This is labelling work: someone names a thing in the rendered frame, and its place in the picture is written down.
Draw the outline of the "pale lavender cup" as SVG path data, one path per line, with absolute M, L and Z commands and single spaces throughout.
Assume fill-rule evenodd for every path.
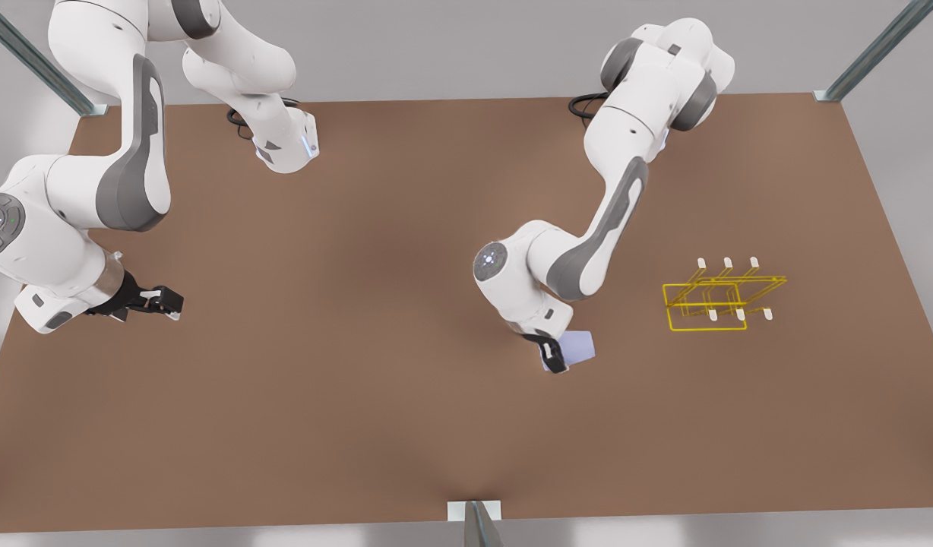
M 566 331 L 557 339 L 561 345 L 568 367 L 594 358 L 596 350 L 589 331 Z

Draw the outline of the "silver frame post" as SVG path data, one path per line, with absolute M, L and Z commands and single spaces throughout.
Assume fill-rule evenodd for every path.
M 447 520 L 463 523 L 463 547 L 504 547 L 495 527 L 502 520 L 501 501 L 449 501 Z
M 92 103 L 0 12 L 0 44 L 81 117 L 105 115 L 108 106 Z
M 932 11 L 933 0 L 909 0 L 827 89 L 811 93 L 814 101 L 841 103 Z

